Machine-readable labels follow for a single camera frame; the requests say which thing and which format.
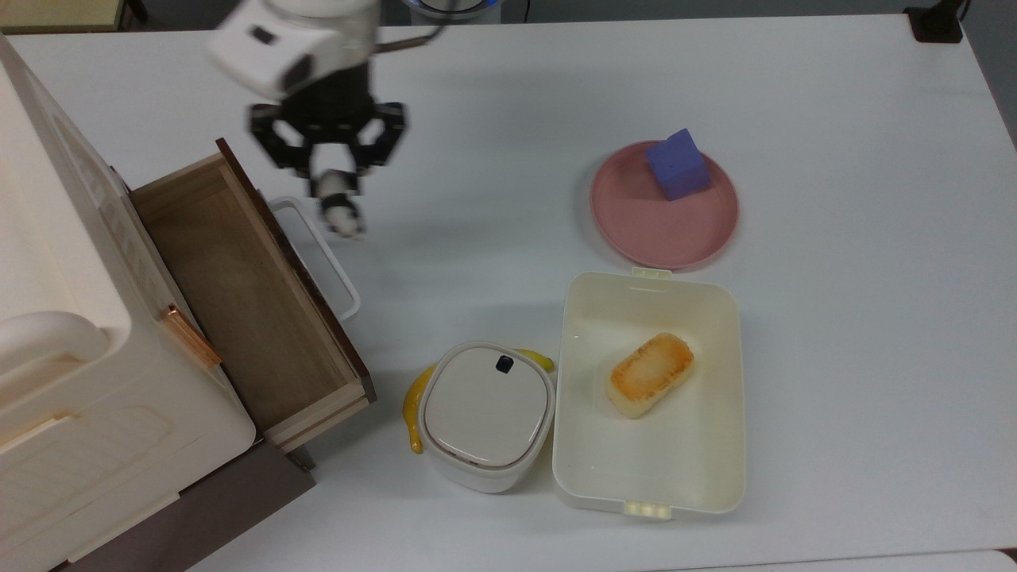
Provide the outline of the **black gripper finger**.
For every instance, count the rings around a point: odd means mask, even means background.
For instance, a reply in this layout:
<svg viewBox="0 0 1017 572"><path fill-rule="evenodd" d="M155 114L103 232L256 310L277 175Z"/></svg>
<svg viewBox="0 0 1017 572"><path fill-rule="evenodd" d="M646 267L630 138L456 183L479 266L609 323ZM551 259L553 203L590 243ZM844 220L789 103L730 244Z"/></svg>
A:
<svg viewBox="0 0 1017 572"><path fill-rule="evenodd" d="M289 168L295 176L304 179L309 191L318 191L319 185L311 174L311 159L319 142L320 120L310 115L284 116L283 106L259 102L249 108L249 131L265 150L270 160L280 169ZM301 134L301 145L287 142L276 129L282 122Z"/></svg>
<svg viewBox="0 0 1017 572"><path fill-rule="evenodd" d="M357 133L354 134L353 142L348 144L355 167L350 178L354 195L361 194L361 179L370 174L373 168L384 167L402 140L408 128L406 106L402 102L379 102L375 105L370 121L374 120L381 123L381 132L373 141L363 144Z"/></svg>

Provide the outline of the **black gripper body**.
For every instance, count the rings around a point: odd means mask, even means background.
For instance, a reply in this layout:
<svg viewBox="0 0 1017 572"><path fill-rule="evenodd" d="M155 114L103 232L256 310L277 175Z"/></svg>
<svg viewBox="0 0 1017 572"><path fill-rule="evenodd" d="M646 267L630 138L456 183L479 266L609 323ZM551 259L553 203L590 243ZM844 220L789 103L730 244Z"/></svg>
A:
<svg viewBox="0 0 1017 572"><path fill-rule="evenodd" d="M280 102L279 119L301 134L303 145L343 144L352 153L371 153L360 131L375 119L370 63L331 73Z"/></svg>

